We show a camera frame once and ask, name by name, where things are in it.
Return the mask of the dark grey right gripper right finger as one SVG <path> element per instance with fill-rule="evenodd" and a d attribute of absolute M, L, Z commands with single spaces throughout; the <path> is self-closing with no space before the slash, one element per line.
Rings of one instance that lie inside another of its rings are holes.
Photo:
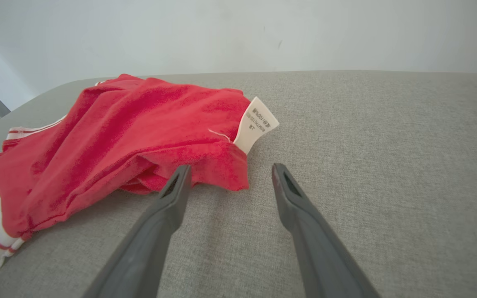
<path fill-rule="evenodd" d="M 290 232 L 308 298 L 378 298 L 379 293 L 284 164 L 271 170 L 279 218 Z"/>

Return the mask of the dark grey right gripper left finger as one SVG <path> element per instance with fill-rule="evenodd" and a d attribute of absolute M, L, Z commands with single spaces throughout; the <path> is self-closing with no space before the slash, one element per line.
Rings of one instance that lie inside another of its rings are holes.
<path fill-rule="evenodd" d="M 85 298 L 157 296 L 170 240 L 182 225 L 191 187 L 191 166 L 179 166 L 118 245 Z"/>

